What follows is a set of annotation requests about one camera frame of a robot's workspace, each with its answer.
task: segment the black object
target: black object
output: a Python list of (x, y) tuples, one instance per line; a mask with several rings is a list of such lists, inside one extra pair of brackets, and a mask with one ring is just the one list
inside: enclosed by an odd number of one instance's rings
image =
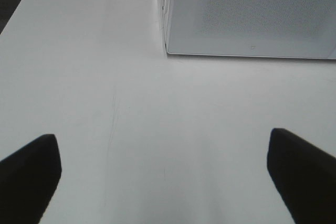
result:
[(61, 176), (54, 135), (40, 136), (0, 162), (0, 223), (39, 223)]
[(336, 159), (285, 129), (273, 129), (267, 168), (296, 224), (336, 223)]

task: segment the black shape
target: black shape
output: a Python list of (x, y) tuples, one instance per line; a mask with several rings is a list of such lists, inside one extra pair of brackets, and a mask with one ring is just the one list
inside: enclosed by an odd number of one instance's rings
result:
[(0, 223), (39, 223), (61, 176), (54, 135), (40, 136), (0, 162)]
[(285, 129), (273, 129), (267, 168), (296, 224), (336, 223), (336, 159)]

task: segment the table surface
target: table surface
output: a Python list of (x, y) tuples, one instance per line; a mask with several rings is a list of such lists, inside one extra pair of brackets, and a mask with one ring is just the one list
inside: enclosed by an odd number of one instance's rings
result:
[(336, 155), (335, 63), (167, 56), (158, 1), (22, 0), (0, 36), (0, 158), (56, 135), (41, 223), (293, 223), (269, 134)]

